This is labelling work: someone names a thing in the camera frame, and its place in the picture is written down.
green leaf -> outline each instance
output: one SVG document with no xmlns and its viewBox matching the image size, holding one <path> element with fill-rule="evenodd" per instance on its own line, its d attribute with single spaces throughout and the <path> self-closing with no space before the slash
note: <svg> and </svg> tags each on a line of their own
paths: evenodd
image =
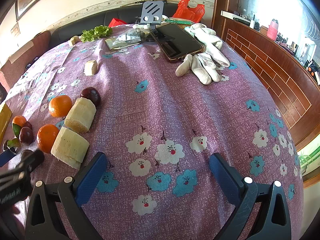
<svg viewBox="0 0 320 240">
<path fill-rule="evenodd" d="M 96 39 L 107 37 L 107 35 L 110 35 L 111 33 L 111 28 L 109 28 L 108 26 L 100 25 L 89 31 L 83 30 L 80 39 L 82 42 L 94 41 Z"/>
<path fill-rule="evenodd" d="M 15 123 L 12 123 L 12 128 L 13 128 L 13 132 L 14 132 L 14 135 L 19 138 L 19 134 L 20 134 L 20 131 L 21 131 L 21 126 L 15 124 Z"/>
<path fill-rule="evenodd" d="M 19 147 L 21 147 L 21 143 L 18 138 L 14 138 L 14 139 L 8 141 L 7 146 L 8 146 L 8 148 L 11 148 L 11 147 L 18 147 L 19 148 Z"/>
</svg>

pink bottle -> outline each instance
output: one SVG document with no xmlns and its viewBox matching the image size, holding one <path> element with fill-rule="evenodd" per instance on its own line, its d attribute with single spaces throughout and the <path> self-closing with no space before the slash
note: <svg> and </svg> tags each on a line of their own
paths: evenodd
<svg viewBox="0 0 320 240">
<path fill-rule="evenodd" d="M 276 40 L 277 38 L 277 34 L 278 34 L 278 21 L 273 19 L 269 25 L 269 29 L 268 29 L 268 32 L 267 32 L 267 37 L 272 39 L 273 41 Z"/>
</svg>

floral tablecloth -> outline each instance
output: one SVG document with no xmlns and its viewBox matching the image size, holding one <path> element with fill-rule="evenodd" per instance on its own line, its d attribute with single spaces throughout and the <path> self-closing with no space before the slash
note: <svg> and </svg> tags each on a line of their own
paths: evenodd
<svg viewBox="0 0 320 240">
<path fill-rule="evenodd" d="M 113 35 L 129 28 L 115 27 Z M 72 47 L 63 43 L 41 56 L 10 90 L 6 102 L 12 116 L 24 115 L 35 135 L 44 124 L 63 125 L 47 109 L 55 96 L 66 94 L 75 102 L 85 87 L 100 92 L 91 128 L 81 134 L 90 143 L 84 164 L 98 151 L 110 163 L 82 208 L 104 239 L 213 239 L 234 208 L 209 169 L 215 152 L 255 182 L 281 181 L 292 239 L 298 239 L 303 186 L 291 135 L 243 59 L 225 43 L 221 51 L 231 65 L 218 67 L 222 81 L 204 86 L 191 72 L 176 77 L 179 63 L 168 63 L 157 45 L 110 52 L 104 39 Z M 85 62 L 94 59 L 98 73 L 85 76 Z M 10 125 L 4 140 L 9 138 Z M 35 150 L 36 143 L 29 148 Z M 9 168 L 19 161 L 18 155 Z M 76 172 L 46 155 L 32 179 L 56 183 Z M 18 205 L 24 221 L 28 200 Z M 67 220 L 64 212 L 61 218 Z"/>
</svg>

leather couch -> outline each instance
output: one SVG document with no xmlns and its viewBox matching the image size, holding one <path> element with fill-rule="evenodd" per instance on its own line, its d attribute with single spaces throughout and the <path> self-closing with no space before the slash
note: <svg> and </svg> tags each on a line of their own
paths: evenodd
<svg viewBox="0 0 320 240">
<path fill-rule="evenodd" d="M 177 7 L 178 4 L 176 3 L 165 3 L 163 14 L 172 17 L 176 12 Z M 49 49 L 68 41 L 75 35 L 81 36 L 83 30 L 90 30 L 100 25 L 108 26 L 113 18 L 123 20 L 128 24 L 133 24 L 138 17 L 141 17 L 141 12 L 142 4 L 129 5 L 99 12 L 66 24 L 52 33 Z"/>
</svg>

red bag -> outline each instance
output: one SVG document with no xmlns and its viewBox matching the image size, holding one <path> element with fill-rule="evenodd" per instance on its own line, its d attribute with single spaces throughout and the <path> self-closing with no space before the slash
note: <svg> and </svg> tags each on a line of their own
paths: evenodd
<svg viewBox="0 0 320 240">
<path fill-rule="evenodd" d="M 123 20 L 117 19 L 117 18 L 113 18 L 109 24 L 108 27 L 115 27 L 118 25 L 122 25 L 122 24 L 127 24 L 126 22 L 124 22 Z"/>
<path fill-rule="evenodd" d="M 190 0 L 181 0 L 178 3 L 177 11 L 172 17 L 191 20 L 198 23 L 204 15 L 204 5 L 198 4 L 196 8 L 188 8 L 189 1 Z"/>
</svg>

